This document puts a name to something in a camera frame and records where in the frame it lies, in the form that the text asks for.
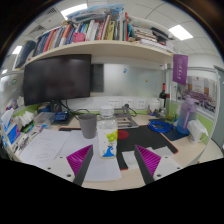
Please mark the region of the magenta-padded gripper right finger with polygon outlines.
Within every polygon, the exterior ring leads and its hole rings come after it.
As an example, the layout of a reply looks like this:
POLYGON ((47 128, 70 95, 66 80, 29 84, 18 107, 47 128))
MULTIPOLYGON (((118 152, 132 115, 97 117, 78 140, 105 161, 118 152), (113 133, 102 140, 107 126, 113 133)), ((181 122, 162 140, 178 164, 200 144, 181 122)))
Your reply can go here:
POLYGON ((182 169, 171 157, 159 156, 139 145, 134 147, 134 155, 145 184, 150 184, 182 169))

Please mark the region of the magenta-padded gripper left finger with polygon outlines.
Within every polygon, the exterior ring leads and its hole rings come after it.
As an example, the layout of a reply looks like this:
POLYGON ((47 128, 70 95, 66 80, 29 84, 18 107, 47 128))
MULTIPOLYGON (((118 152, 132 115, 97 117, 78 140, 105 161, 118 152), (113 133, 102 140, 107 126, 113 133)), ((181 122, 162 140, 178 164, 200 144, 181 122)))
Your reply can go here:
POLYGON ((56 176, 81 186, 90 161, 93 156, 93 146, 89 145, 72 153, 67 157, 56 158, 46 170, 56 176))

